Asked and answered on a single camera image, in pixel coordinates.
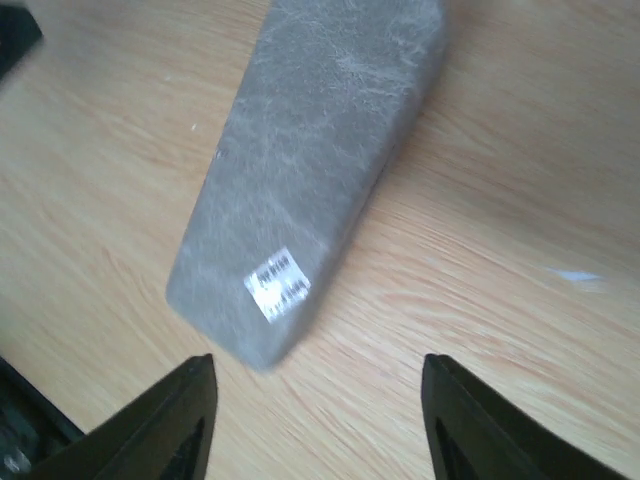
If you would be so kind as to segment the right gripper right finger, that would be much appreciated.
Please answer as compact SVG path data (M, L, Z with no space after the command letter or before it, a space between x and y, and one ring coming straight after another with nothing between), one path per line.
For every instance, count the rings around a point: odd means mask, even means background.
M622 479L447 355L424 359L421 402L437 479Z

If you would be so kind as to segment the grey glasses case green lining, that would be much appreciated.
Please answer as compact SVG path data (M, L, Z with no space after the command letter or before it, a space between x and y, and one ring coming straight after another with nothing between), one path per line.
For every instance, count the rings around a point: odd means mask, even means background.
M371 194L411 132L448 39L443 1L275 1L167 288L254 370L307 333Z

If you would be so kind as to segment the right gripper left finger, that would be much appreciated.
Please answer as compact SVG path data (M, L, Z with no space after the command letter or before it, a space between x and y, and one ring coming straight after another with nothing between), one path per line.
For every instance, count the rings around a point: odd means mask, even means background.
M26 479L203 479L217 411L213 356L193 356Z

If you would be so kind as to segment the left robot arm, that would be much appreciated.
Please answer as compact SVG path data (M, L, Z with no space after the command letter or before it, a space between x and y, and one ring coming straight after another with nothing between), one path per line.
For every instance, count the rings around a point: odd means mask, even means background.
M0 76L6 76L43 40L36 19L24 4L1 4Z

